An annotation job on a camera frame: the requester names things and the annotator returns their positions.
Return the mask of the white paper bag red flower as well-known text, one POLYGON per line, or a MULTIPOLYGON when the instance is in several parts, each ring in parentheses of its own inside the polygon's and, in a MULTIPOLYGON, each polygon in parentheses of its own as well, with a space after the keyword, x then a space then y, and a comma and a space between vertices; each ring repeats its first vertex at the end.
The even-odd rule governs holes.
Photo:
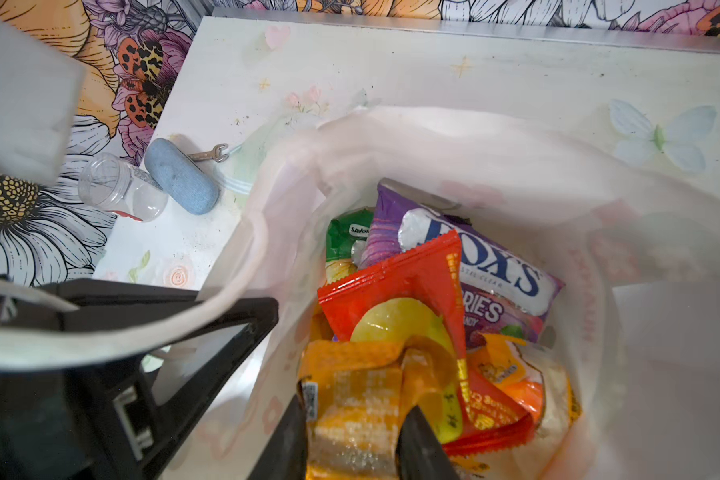
POLYGON ((92 396, 99 473, 396 478, 412 404, 444 476, 720 478, 720 200, 497 114, 363 109, 272 147, 245 207, 169 226, 206 267, 184 306, 102 309, 0 280, 10 410, 161 347, 92 396))

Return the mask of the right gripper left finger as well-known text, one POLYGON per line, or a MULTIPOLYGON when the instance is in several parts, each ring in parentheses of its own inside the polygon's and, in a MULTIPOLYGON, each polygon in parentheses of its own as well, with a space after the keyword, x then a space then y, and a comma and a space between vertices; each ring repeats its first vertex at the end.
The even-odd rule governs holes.
POLYGON ((294 395, 248 480, 304 480, 307 469, 306 414, 294 395))

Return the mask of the purple Fox's candy bag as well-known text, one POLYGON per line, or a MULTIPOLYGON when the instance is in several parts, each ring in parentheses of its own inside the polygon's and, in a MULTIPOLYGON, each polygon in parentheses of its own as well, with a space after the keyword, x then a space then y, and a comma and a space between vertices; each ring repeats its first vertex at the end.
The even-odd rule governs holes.
POLYGON ((470 222, 416 202, 379 184, 366 246, 358 267, 368 268, 451 231, 461 242, 459 279, 469 348, 485 334, 537 342, 564 283, 475 230, 470 222))

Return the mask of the red orange snack packet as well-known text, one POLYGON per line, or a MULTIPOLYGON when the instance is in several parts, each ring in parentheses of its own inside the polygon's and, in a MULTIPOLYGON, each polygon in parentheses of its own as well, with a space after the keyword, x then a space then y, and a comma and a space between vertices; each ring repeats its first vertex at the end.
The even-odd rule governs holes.
POLYGON ((468 367, 460 260, 460 238, 451 231, 327 284, 317 297, 341 342, 418 335, 454 354, 455 383, 432 408, 419 407, 447 454, 469 456, 523 445, 535 428, 530 413, 468 367))

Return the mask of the green Fox's candy bag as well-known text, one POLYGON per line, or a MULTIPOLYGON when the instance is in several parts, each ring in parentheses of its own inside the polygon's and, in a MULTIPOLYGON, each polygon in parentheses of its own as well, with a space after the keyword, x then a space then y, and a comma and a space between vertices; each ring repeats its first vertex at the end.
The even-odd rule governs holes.
POLYGON ((358 266, 370 233, 374 210, 357 209, 334 218, 326 232, 326 283, 336 283, 358 266))

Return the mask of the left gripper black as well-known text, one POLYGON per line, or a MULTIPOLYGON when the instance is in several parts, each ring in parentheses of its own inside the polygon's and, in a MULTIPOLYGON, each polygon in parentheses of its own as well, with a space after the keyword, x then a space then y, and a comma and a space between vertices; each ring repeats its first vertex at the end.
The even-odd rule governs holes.
POLYGON ((156 479, 279 320, 270 297, 82 280, 0 372, 0 479, 156 479))

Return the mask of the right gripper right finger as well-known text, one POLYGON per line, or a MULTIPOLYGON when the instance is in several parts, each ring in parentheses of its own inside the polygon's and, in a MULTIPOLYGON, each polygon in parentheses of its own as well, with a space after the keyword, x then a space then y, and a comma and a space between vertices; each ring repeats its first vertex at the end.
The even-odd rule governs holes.
POLYGON ((459 480, 419 407, 414 407, 403 422, 397 456, 402 480, 459 480))

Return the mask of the orange twisted candy wrapper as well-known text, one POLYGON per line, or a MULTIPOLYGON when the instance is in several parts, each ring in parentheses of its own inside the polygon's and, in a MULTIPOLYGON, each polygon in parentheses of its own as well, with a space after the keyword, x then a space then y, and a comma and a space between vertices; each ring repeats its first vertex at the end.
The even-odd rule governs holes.
POLYGON ((457 362, 438 342, 316 340, 298 380, 305 410, 309 479, 396 479, 403 423, 457 379, 457 362))

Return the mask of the orange mango snack bag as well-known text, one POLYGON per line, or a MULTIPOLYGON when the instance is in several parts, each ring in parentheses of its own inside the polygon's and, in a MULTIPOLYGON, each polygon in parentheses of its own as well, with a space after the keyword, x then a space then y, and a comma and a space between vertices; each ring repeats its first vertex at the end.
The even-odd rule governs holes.
POLYGON ((469 479, 539 479, 581 415, 569 375, 546 347, 499 334, 483 338, 468 364, 530 413, 535 433, 524 445, 475 455, 461 467, 469 479))

